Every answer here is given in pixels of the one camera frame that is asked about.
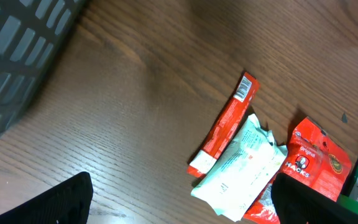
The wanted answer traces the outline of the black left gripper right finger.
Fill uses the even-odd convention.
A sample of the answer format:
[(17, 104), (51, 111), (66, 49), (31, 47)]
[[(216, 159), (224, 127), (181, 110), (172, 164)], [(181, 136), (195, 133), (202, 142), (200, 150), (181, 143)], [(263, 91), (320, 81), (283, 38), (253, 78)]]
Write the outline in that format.
[(272, 184), (272, 202), (281, 224), (358, 224), (358, 214), (284, 173)]

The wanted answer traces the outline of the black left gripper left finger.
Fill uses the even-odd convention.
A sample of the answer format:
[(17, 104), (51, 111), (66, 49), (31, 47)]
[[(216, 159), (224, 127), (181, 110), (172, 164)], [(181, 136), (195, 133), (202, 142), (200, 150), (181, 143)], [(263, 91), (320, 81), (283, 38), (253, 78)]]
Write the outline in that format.
[(0, 224), (86, 224), (93, 198), (88, 172), (80, 172), (0, 215)]

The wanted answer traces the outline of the white small packet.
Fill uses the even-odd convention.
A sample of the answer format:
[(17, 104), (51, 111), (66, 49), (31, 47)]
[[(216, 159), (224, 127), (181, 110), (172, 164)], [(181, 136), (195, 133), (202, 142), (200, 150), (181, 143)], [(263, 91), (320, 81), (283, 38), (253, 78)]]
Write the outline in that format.
[(263, 130), (251, 114), (191, 196), (208, 203), (217, 215), (237, 222), (287, 155), (287, 147), (277, 145), (273, 132)]

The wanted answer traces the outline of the red snack bag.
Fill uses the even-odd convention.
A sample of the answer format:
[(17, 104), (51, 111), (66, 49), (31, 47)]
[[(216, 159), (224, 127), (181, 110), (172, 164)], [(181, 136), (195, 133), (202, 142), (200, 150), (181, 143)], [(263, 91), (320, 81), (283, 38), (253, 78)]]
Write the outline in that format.
[[(352, 165), (347, 153), (310, 118), (294, 128), (287, 149), (279, 171), (336, 202)], [(272, 202), (272, 184), (269, 181), (244, 218), (257, 223), (280, 223)]]

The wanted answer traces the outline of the red packet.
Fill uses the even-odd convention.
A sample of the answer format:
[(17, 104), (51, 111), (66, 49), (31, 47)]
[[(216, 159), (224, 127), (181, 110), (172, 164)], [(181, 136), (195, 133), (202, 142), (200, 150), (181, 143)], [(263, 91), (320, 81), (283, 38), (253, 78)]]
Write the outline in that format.
[(187, 173), (200, 178), (215, 165), (236, 133), (260, 84), (254, 76), (244, 72), (234, 93), (218, 116), (202, 143), (200, 150), (190, 161)]

